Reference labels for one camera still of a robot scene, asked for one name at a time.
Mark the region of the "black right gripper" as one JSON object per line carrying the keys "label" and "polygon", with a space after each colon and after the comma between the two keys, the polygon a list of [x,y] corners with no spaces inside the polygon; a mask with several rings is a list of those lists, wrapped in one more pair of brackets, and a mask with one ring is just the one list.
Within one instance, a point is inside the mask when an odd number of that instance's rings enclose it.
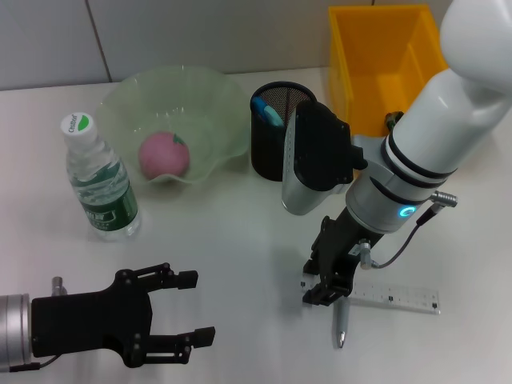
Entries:
{"label": "black right gripper", "polygon": [[302,275],[302,302],[330,306],[353,289],[360,256],[351,253],[363,240],[375,246],[383,234],[368,230],[345,208],[335,219],[325,217],[321,232],[312,246]]}

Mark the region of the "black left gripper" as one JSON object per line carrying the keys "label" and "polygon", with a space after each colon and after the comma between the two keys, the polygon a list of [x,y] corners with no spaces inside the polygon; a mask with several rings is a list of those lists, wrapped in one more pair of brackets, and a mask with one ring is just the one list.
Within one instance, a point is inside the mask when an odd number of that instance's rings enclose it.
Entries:
{"label": "black left gripper", "polygon": [[192,349],[213,344],[216,329],[149,336],[148,291],[193,289],[197,281],[196,270],[175,273],[165,262],[120,270],[104,290],[36,298],[31,302],[30,320],[33,355],[41,358],[107,349],[119,354],[128,367],[187,364]]}

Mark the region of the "clear plastic ruler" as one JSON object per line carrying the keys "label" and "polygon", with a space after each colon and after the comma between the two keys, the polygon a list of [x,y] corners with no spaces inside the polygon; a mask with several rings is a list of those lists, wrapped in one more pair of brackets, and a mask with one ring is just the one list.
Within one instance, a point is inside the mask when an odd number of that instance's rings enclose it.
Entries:
{"label": "clear plastic ruler", "polygon": [[343,315],[350,312],[351,305],[433,315],[441,313],[436,290],[382,282],[355,282],[351,295],[348,298],[340,298],[334,304],[337,313]]}

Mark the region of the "clear water bottle green label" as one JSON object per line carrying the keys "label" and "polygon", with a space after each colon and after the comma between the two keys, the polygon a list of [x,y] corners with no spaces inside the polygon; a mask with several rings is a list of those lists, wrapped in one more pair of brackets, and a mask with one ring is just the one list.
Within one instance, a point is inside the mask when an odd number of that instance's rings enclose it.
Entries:
{"label": "clear water bottle green label", "polygon": [[60,124],[67,147],[66,172],[93,230],[108,241],[129,238],[141,226],[127,170],[87,113],[73,112]]}

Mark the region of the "pink toy peach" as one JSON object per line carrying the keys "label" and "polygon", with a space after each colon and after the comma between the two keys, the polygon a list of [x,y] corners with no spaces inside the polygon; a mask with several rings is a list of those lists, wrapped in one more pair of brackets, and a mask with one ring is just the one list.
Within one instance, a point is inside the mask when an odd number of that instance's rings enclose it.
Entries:
{"label": "pink toy peach", "polygon": [[181,177],[189,168],[190,151],[176,134],[157,132],[140,145],[138,161],[142,174],[149,180],[164,174]]}

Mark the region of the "blue scissors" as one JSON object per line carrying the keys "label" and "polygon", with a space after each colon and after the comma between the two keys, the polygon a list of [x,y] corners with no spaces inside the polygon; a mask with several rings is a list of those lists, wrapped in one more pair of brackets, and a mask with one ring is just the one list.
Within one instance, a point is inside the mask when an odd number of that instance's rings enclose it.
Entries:
{"label": "blue scissors", "polygon": [[284,127],[284,121],[278,114],[278,112],[268,105],[262,98],[254,97],[250,102],[254,112],[260,117],[265,123],[271,126]]}

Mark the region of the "black mesh pen holder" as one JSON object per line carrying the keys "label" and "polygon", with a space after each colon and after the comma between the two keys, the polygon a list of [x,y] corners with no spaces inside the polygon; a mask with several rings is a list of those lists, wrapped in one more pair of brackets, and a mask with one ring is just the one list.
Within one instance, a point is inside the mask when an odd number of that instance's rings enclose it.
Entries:
{"label": "black mesh pen holder", "polygon": [[267,83],[253,93],[251,98],[254,97],[262,98],[273,107],[284,121],[284,127],[265,123],[256,115],[250,104],[251,164],[263,178],[280,182],[287,124],[297,104],[305,100],[314,101],[316,97],[305,86],[287,81]]}

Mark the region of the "green glass fruit bowl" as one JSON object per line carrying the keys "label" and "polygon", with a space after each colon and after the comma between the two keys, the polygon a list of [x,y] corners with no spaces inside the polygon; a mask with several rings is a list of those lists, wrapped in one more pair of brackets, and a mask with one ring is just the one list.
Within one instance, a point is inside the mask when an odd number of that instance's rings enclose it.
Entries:
{"label": "green glass fruit bowl", "polygon": [[[134,183],[194,184],[250,144],[249,95],[229,76],[203,66],[160,66],[121,81],[95,113],[100,136],[124,161]],[[147,178],[138,152],[148,137],[168,132],[190,154],[180,175]]]}

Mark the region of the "yellow plastic bin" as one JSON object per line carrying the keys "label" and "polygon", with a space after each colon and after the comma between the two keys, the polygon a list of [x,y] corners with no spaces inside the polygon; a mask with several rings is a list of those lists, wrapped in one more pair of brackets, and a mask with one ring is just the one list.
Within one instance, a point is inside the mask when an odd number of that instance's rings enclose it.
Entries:
{"label": "yellow plastic bin", "polygon": [[331,109],[353,135],[388,134],[385,116],[405,112],[447,64],[426,5],[332,6]]}

